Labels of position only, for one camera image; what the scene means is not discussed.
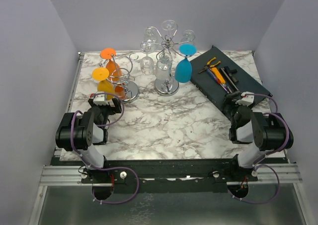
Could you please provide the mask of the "small chrome glass rack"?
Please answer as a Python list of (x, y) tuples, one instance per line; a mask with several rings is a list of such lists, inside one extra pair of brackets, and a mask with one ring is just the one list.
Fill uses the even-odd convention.
[[(99, 66), (105, 68), (108, 60), (103, 60), (104, 62), (102, 64), (99, 64)], [(133, 60), (131, 59), (130, 55), (127, 56), (117, 52), (116, 56), (113, 57), (113, 60), (119, 65), (123, 74), (121, 76), (120, 83), (124, 84), (122, 87), (124, 88), (125, 97), (122, 100), (124, 101), (124, 103), (133, 102), (139, 96), (139, 88), (134, 82), (135, 77), (132, 76)]]

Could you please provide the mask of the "clear wine glass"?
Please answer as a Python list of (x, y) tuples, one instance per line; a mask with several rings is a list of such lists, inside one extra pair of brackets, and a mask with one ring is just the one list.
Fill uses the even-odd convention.
[(193, 30), (185, 30), (182, 36), (181, 43), (194, 45), (195, 34)]
[(152, 75), (154, 72), (154, 60), (150, 57), (150, 54), (155, 51), (155, 45), (149, 41), (143, 41), (140, 44), (140, 50), (145, 54), (140, 60), (141, 71), (144, 75)]
[(169, 53), (162, 52), (155, 67), (155, 76), (159, 80), (166, 80), (169, 77), (172, 68), (172, 56)]
[(157, 36), (154, 32), (153, 27), (147, 27), (145, 29), (144, 41), (149, 42), (149, 43), (153, 43), (153, 44), (157, 43)]

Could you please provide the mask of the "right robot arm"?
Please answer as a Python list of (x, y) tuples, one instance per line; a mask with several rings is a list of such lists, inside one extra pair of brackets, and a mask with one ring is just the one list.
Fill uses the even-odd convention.
[(245, 144), (248, 148), (232, 159), (229, 177), (240, 181), (246, 176), (246, 169), (257, 170), (269, 155), (292, 147), (294, 136), (278, 112), (277, 102), (268, 95), (260, 95), (271, 100), (275, 112), (261, 113), (252, 111), (255, 93), (233, 92), (224, 96), (222, 112), (228, 116), (231, 127), (229, 140), (234, 144)]

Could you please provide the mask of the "blue plastic goblet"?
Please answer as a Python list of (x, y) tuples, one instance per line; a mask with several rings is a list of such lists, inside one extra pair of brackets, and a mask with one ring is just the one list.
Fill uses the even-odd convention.
[(197, 50), (194, 45), (183, 44), (180, 46), (179, 51), (184, 59), (177, 64), (174, 77), (179, 83), (187, 83), (192, 75), (192, 65), (188, 57), (193, 56)]

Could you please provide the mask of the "yellow plastic goblet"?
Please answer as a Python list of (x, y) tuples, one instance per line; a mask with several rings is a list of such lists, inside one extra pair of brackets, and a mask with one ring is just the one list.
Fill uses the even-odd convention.
[(98, 92), (107, 92), (115, 94), (114, 86), (107, 79), (109, 77), (109, 70), (104, 67), (98, 67), (93, 70), (92, 78), (95, 81), (98, 81), (97, 91)]

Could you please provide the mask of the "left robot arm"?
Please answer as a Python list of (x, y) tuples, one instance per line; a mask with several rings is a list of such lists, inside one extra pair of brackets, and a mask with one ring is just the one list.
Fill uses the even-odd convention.
[(74, 152), (80, 157), (88, 170), (93, 171), (93, 177), (100, 183), (110, 178), (108, 161), (97, 151), (97, 145), (105, 145), (108, 141), (108, 117), (123, 113), (122, 101), (112, 98), (108, 101), (98, 101), (90, 98), (90, 108), (65, 113), (55, 135), (58, 148)]

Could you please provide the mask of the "orange plastic goblet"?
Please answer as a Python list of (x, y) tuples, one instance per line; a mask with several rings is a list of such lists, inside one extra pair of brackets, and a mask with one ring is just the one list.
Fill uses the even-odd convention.
[(121, 99), (124, 99), (125, 93), (124, 88), (122, 87), (124, 84), (120, 83), (123, 74), (119, 65), (113, 60), (113, 57), (115, 56), (116, 51), (112, 48), (105, 48), (100, 53), (102, 59), (108, 60), (108, 63), (105, 66), (105, 68), (109, 70), (109, 77), (107, 80), (113, 84), (115, 94)]

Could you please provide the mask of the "clear wine glass front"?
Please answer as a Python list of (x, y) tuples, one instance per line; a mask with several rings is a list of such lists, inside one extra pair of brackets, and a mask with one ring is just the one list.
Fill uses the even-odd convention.
[(150, 57), (150, 54), (155, 51), (155, 45), (149, 41), (143, 41), (140, 44), (140, 50), (145, 54), (140, 60), (141, 71), (144, 75), (152, 75), (154, 72), (154, 60)]

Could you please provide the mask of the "tall chrome glass rack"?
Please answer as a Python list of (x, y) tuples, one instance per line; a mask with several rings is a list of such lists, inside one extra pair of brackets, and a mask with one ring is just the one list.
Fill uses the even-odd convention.
[[(192, 74), (192, 66), (188, 58), (193, 56), (197, 49), (193, 45), (195, 39), (194, 32), (191, 30), (184, 31), (183, 40), (174, 42), (174, 37), (178, 31), (178, 25), (174, 20), (165, 20), (161, 27), (166, 31), (162, 35), (160, 31), (149, 26), (145, 29), (144, 41), (140, 44), (140, 50), (146, 54), (145, 58), (149, 58), (149, 54), (153, 53), (157, 46), (162, 49), (156, 54), (156, 63), (145, 63), (145, 67), (150, 67), (155, 74), (154, 87), (155, 91), (162, 96), (172, 96), (177, 93), (179, 83), (189, 82)], [(172, 54), (183, 57), (176, 68), (176, 76), (171, 74), (173, 56)]]

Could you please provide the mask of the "tall clear flute glass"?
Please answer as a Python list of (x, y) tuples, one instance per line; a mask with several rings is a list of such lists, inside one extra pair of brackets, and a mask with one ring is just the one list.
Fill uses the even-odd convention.
[(174, 20), (165, 20), (162, 24), (161, 27), (163, 30), (168, 32), (168, 36), (173, 38), (176, 35), (176, 32), (178, 30), (178, 25)]

